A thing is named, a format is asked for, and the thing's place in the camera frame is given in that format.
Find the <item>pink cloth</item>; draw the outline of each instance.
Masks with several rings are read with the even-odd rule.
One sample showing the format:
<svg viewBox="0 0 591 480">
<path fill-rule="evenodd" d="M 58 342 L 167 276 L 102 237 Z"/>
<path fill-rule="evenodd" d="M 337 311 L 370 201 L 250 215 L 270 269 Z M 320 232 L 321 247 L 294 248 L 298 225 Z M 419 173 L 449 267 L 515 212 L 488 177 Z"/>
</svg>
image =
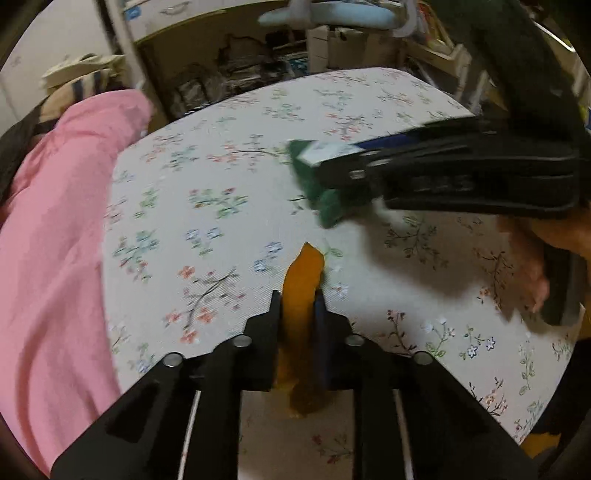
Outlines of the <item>pink cloth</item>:
<svg viewBox="0 0 591 480">
<path fill-rule="evenodd" d="M 0 212 L 0 412 L 48 474 L 120 395 L 103 315 L 103 217 L 117 155 L 151 106 L 134 90 L 70 107 Z"/>
</svg>

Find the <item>green sponge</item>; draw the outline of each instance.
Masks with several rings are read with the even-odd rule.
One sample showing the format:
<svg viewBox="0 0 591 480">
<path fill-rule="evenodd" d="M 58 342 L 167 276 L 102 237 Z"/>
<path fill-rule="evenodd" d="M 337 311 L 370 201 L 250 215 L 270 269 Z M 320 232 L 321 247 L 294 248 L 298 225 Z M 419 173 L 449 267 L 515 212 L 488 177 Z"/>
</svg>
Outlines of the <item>green sponge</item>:
<svg viewBox="0 0 591 480">
<path fill-rule="evenodd" d="M 298 185 L 308 199 L 310 208 L 318 210 L 322 227 L 331 228 L 346 216 L 350 208 L 370 203 L 371 190 L 368 185 L 339 190 L 324 189 L 316 179 L 316 167 L 300 157 L 312 142 L 313 140 L 292 140 L 287 148 Z"/>
</svg>

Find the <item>white label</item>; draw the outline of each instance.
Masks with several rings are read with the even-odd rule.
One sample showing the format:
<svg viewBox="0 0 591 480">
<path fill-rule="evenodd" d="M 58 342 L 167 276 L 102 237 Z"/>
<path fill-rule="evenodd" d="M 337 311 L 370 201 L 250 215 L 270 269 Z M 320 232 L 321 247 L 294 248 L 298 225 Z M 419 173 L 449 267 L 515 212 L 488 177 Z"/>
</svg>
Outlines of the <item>white label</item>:
<svg viewBox="0 0 591 480">
<path fill-rule="evenodd" d="M 313 141 L 300 153 L 300 159 L 315 167 L 324 160 L 362 151 L 363 148 L 348 143 Z"/>
</svg>

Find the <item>drawer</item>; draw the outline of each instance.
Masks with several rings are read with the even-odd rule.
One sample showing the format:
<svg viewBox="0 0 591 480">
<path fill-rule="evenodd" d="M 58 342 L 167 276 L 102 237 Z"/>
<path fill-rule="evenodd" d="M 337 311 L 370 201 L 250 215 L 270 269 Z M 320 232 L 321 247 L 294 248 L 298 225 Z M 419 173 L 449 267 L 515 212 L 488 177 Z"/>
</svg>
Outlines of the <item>drawer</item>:
<svg viewBox="0 0 591 480">
<path fill-rule="evenodd" d="M 135 0 L 125 10 L 134 41 L 199 15 L 268 0 Z"/>
</svg>

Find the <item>floral tablecloth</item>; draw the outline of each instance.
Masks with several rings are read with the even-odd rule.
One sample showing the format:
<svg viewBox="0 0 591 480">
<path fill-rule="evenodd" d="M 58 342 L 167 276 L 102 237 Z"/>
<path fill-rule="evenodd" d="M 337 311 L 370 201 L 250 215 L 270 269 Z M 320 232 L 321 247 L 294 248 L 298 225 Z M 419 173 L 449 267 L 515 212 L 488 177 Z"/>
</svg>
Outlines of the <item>floral tablecloth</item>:
<svg viewBox="0 0 591 480">
<path fill-rule="evenodd" d="M 493 218 L 376 202 L 323 229 L 286 150 L 294 139 L 355 142 L 465 115 L 397 70 L 331 72 L 228 99 L 124 151 L 103 250 L 122 389 L 167 352 L 201 355 L 239 333 L 266 311 L 307 241 L 324 253 L 329 309 L 388 350 L 431 352 L 520 442 L 556 389 L 578 327 L 519 312 Z M 280 402 L 245 394 L 241 478 L 345 478 L 351 396 L 304 420 Z"/>
</svg>

